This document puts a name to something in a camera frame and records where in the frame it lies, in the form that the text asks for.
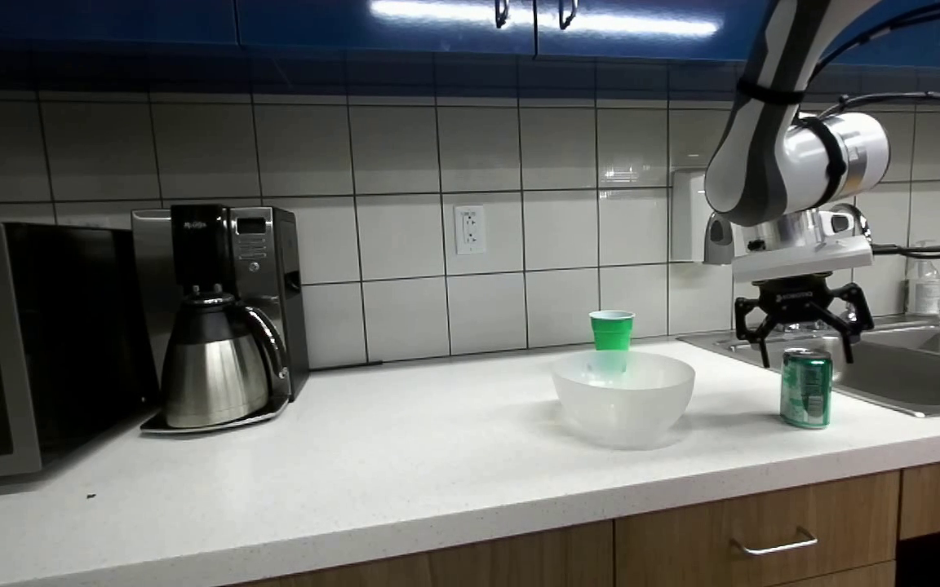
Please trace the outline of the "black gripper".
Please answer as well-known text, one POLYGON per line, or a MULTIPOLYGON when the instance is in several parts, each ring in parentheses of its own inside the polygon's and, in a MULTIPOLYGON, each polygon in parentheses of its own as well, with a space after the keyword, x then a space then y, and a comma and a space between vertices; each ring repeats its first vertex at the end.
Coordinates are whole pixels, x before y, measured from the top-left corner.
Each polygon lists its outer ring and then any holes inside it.
POLYGON ((771 368, 766 337, 780 322, 826 322, 840 328, 841 359, 855 362, 855 341, 874 326, 857 283, 830 287, 822 272, 757 280, 754 295, 734 299, 734 337, 761 352, 771 368))

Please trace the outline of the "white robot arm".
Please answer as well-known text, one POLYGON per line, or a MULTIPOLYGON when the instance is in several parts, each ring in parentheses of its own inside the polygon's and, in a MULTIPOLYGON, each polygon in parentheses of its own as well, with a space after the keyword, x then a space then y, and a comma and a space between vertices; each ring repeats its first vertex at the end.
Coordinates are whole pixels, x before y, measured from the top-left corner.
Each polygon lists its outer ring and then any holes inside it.
POLYGON ((800 112, 830 43, 874 4, 771 0, 706 169, 711 216, 745 238, 732 276, 757 287, 734 299, 734 328, 761 352, 777 326, 826 322, 851 359, 874 326, 865 291, 826 276, 872 259, 867 221, 844 194, 883 177, 888 133, 872 115, 800 112))

